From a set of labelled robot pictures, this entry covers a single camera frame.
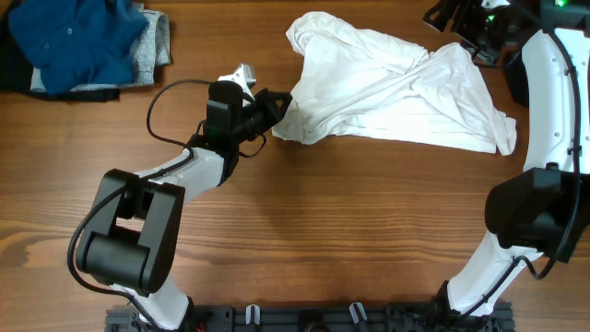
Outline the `white t-shirt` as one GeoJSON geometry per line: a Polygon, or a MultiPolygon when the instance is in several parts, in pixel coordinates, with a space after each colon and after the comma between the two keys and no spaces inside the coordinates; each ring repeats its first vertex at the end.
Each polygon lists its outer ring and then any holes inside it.
{"type": "Polygon", "coordinates": [[[365,136],[513,153],[516,121],[495,108],[458,43],[430,52],[318,11],[294,20],[286,36],[303,68],[274,136],[305,145],[365,136]]]}

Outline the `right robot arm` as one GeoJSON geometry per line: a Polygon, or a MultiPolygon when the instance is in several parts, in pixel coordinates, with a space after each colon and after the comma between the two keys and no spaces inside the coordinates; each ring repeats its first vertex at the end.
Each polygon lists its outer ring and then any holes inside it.
{"type": "Polygon", "coordinates": [[[483,240],[420,314],[433,331],[477,331],[521,271],[545,278],[588,227],[589,5],[440,0],[423,19],[459,35],[475,65],[499,68],[529,111],[522,172],[490,190],[483,240]]]}

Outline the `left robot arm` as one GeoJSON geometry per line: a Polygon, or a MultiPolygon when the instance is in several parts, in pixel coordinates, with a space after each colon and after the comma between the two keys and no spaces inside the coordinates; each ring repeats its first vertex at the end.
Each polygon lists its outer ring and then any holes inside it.
{"type": "Polygon", "coordinates": [[[225,183],[244,158],[240,145],[264,138],[292,96],[247,84],[208,83],[206,119],[181,143],[181,154],[142,172],[106,172],[66,254],[82,287],[125,298],[138,330],[195,331],[192,299],[171,279],[183,207],[225,183]]]}

